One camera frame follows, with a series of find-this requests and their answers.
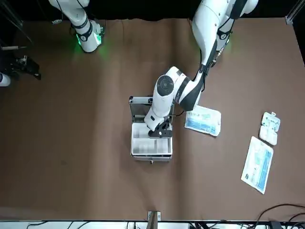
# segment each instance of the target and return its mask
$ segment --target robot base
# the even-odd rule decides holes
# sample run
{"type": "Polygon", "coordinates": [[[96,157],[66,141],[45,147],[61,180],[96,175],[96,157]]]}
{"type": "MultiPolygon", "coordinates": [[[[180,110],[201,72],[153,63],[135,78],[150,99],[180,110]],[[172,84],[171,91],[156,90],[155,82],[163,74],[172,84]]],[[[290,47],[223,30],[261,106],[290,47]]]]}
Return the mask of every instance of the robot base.
{"type": "Polygon", "coordinates": [[[92,32],[87,41],[83,41],[82,37],[77,35],[79,45],[84,52],[93,52],[102,43],[101,26],[95,21],[90,20],[90,22],[92,24],[92,32]]]}

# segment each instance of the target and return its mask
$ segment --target black background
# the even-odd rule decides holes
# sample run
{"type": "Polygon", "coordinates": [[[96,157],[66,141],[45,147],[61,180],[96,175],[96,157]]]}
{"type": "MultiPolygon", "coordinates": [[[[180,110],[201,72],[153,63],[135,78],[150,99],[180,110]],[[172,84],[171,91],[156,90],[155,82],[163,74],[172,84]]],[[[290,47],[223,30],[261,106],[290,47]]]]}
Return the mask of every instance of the black background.
{"type": "MultiPolygon", "coordinates": [[[[61,18],[58,9],[49,4],[47,0],[38,0],[45,15],[42,14],[37,0],[11,0],[14,10],[25,21],[45,21],[61,18]]],[[[201,0],[91,0],[87,7],[89,17],[97,19],[134,19],[139,18],[157,21],[164,18],[193,18],[201,0]]],[[[298,0],[259,0],[258,5],[245,18],[274,18],[286,16],[298,0]]],[[[305,37],[302,34],[305,25],[305,9],[294,21],[294,29],[305,59],[305,37]]],[[[6,43],[11,43],[15,29],[0,16],[0,37],[6,43]]]]}

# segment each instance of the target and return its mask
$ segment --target sterile pouch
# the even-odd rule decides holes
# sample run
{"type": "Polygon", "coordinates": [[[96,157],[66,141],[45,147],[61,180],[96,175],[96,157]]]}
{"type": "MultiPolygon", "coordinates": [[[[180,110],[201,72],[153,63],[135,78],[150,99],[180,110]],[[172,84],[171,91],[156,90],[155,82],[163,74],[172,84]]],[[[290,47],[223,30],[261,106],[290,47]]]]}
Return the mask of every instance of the sterile pouch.
{"type": "Polygon", "coordinates": [[[184,127],[218,136],[220,133],[221,113],[202,106],[196,106],[192,111],[186,112],[184,127]]]}

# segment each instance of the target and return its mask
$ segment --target metal stand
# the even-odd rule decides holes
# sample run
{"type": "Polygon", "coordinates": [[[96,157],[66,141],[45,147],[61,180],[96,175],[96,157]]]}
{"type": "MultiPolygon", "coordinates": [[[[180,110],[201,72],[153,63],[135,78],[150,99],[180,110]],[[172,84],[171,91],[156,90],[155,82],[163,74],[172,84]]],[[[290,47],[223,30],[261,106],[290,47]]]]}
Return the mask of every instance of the metal stand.
{"type": "Polygon", "coordinates": [[[146,229],[158,229],[158,221],[161,220],[161,212],[149,211],[147,213],[148,224],[146,229]]]}
{"type": "Polygon", "coordinates": [[[298,3],[295,6],[293,6],[291,11],[288,13],[288,15],[285,16],[287,25],[293,24],[294,18],[301,11],[301,9],[304,7],[304,5],[305,5],[305,0],[299,0],[298,3]]]}

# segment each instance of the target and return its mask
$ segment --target black cable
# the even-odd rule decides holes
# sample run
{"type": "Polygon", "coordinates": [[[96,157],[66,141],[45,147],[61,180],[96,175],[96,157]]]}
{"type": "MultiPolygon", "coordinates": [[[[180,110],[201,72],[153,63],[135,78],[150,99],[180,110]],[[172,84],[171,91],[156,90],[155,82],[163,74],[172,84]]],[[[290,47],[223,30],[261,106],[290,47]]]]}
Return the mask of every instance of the black cable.
{"type": "Polygon", "coordinates": [[[245,223],[236,223],[236,222],[234,222],[234,221],[227,221],[227,220],[222,219],[222,220],[220,220],[219,222],[214,223],[212,226],[209,226],[209,229],[213,228],[214,226],[216,226],[216,225],[219,224],[219,223],[236,224],[236,225],[243,226],[243,227],[244,227],[245,225],[247,225],[247,226],[248,226],[248,227],[246,227],[247,229],[249,229],[249,228],[251,227],[249,224],[245,224],[245,223]]]}
{"type": "Polygon", "coordinates": [[[61,9],[61,5],[59,4],[58,0],[56,0],[58,6],[59,6],[59,9],[61,10],[61,20],[63,20],[63,12],[62,12],[62,9],[61,9]]]}
{"type": "Polygon", "coordinates": [[[301,215],[305,215],[305,212],[302,212],[302,213],[299,213],[299,214],[296,214],[296,215],[292,216],[292,217],[288,220],[288,222],[291,222],[295,217],[298,217],[298,216],[301,216],[301,215]]]}
{"type": "Polygon", "coordinates": [[[203,78],[203,89],[201,90],[201,93],[205,90],[205,79],[206,77],[208,76],[208,73],[209,73],[209,70],[210,70],[210,67],[212,65],[213,61],[210,62],[210,64],[208,65],[207,69],[206,69],[206,72],[204,72],[204,78],[203,78]]]}
{"type": "Polygon", "coordinates": [[[71,227],[71,225],[72,225],[72,223],[73,223],[74,221],[72,221],[71,223],[70,223],[70,225],[68,226],[68,228],[67,229],[69,229],[70,227],[71,227]]]}
{"type": "Polygon", "coordinates": [[[47,21],[50,21],[50,22],[51,22],[51,20],[47,17],[47,15],[45,14],[44,10],[42,9],[39,0],[36,0],[36,2],[37,2],[37,5],[39,6],[40,11],[42,12],[44,18],[45,18],[47,21]]]}
{"type": "Polygon", "coordinates": [[[35,224],[35,223],[29,224],[29,225],[27,226],[27,229],[28,229],[30,226],[39,226],[39,225],[45,224],[45,223],[47,223],[47,222],[48,222],[48,221],[44,221],[44,222],[42,222],[42,223],[37,223],[37,224],[35,224]]]}
{"type": "Polygon", "coordinates": [[[292,225],[290,229],[293,229],[294,227],[296,227],[299,224],[303,224],[305,223],[305,221],[301,221],[301,222],[297,222],[296,224],[292,225]]]}
{"type": "Polygon", "coordinates": [[[77,0],[77,2],[82,7],[82,9],[85,10],[84,7],[81,5],[80,1],[77,0]]]}
{"type": "Polygon", "coordinates": [[[82,226],[86,225],[87,223],[90,223],[90,221],[85,222],[84,224],[81,224],[77,229],[80,229],[82,226]]]}
{"type": "Polygon", "coordinates": [[[261,217],[263,216],[264,213],[266,213],[267,211],[270,211],[270,210],[272,210],[274,208],[278,208],[278,207],[282,207],[282,206],[291,206],[291,207],[296,207],[296,208],[305,208],[305,206],[298,205],[298,204],[278,204],[278,205],[275,205],[273,207],[267,208],[266,210],[262,211],[262,213],[258,216],[256,223],[253,224],[252,226],[250,226],[248,229],[254,229],[258,225],[259,220],[261,219],[261,217]]]}
{"type": "Polygon", "coordinates": [[[179,117],[180,115],[182,115],[184,113],[184,111],[182,111],[180,114],[172,114],[170,116],[173,116],[173,117],[179,117]]]}
{"type": "Polygon", "coordinates": [[[221,29],[231,18],[228,18],[218,29],[221,29]]]}
{"type": "Polygon", "coordinates": [[[81,5],[80,1],[77,0],[77,2],[78,2],[78,4],[81,6],[81,8],[86,12],[86,14],[88,14],[87,11],[85,10],[85,8],[81,5]]]}

